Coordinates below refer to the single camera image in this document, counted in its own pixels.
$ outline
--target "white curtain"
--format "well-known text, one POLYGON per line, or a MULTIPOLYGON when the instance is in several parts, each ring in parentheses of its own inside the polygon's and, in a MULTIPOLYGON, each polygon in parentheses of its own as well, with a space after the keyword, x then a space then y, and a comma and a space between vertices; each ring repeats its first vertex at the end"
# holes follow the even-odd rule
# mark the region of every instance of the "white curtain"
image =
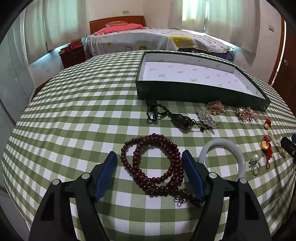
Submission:
POLYGON ((172 0, 168 27, 203 32, 206 0, 172 0))
POLYGON ((34 0, 25 15, 29 64, 48 51, 90 34, 86 0, 34 0))
POLYGON ((44 0, 34 0, 25 11, 25 44, 28 64, 47 54, 44 0))
POLYGON ((209 0, 206 34, 256 53, 259 30, 259 0, 209 0))
POLYGON ((259 0, 172 0, 168 26, 206 33, 256 53, 259 0))

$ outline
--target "bed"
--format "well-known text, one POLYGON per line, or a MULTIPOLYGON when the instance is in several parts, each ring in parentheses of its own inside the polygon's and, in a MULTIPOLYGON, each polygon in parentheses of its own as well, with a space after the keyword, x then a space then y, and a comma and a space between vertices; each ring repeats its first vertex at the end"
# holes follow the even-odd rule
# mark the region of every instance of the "bed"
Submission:
POLYGON ((112 21, 141 24, 146 27, 144 16, 120 16, 103 18, 90 22, 91 35, 87 37, 86 49, 90 56, 133 50, 170 50, 189 53, 205 53, 232 60, 234 50, 208 36, 175 30, 148 28, 96 35, 112 21))

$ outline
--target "wall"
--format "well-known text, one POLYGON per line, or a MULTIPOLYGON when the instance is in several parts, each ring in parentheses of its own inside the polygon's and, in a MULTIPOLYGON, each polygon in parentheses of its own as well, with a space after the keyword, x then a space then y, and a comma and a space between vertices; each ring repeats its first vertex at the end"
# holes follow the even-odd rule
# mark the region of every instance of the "wall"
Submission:
MULTIPOLYGON (((146 25, 151 28, 167 28, 172 0, 144 0, 146 25)), ((266 0, 260 0, 260 32, 256 54, 236 48, 234 63, 259 79, 268 82, 279 50, 281 16, 266 0)))
POLYGON ((87 0, 89 20, 123 15, 143 15, 143 2, 144 0, 87 0), (122 11, 129 11, 129 14, 122 14, 122 11))

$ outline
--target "pink blanket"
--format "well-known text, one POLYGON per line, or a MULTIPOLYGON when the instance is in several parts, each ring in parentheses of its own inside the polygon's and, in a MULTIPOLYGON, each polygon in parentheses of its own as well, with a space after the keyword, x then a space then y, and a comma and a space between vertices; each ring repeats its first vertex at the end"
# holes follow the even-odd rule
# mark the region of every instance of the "pink blanket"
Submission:
POLYGON ((127 25, 121 25, 121 26, 111 26, 111 27, 105 27, 101 30, 94 33, 94 35, 104 35, 104 34, 110 34, 115 32, 122 32, 127 30, 135 30, 135 29, 146 29, 141 24, 136 23, 129 23, 127 25))

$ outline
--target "green gingham tablecloth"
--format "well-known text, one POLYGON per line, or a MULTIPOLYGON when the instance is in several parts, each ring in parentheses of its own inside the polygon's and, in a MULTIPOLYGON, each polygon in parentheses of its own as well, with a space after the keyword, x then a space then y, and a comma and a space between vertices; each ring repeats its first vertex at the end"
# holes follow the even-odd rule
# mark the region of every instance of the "green gingham tablecloth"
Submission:
MULTIPOLYGON (((214 116, 219 128, 187 133, 175 128, 168 117, 149 123, 145 101, 137 99, 135 79, 143 51, 101 55, 61 71, 28 105, 8 140, 2 157, 6 188, 29 225, 51 181, 76 179, 102 163, 113 150, 118 154, 116 172, 105 196, 96 204, 104 229, 111 240, 189 240, 201 210, 189 203, 181 206, 172 196, 150 198, 136 185, 120 162, 125 141, 153 132, 164 134, 197 157, 202 147, 215 137, 233 141, 246 159, 249 181, 264 211, 270 232, 281 225, 288 210, 295 183, 295 165, 288 155, 283 158, 273 146, 270 169, 265 158, 261 172, 254 177, 248 160, 260 156, 260 141, 267 131, 266 118, 272 121, 276 139, 296 132, 296 119, 282 98, 268 84, 249 75, 271 100, 266 112, 254 111, 259 122, 243 123, 235 116, 235 107, 225 115, 214 116)), ((205 104, 161 101, 170 111, 197 119, 195 109, 205 104)), ((128 151, 131 161, 135 147, 128 151)), ((160 176, 169 160, 157 148, 145 151, 140 168, 149 177, 160 176)), ((208 152, 207 167, 226 179, 237 174, 235 157, 223 148, 208 152)), ((181 186, 192 192, 187 177, 181 186)), ((228 210, 224 199, 216 240, 223 236, 228 210)), ((75 231, 84 240, 75 200, 71 199, 75 231)))

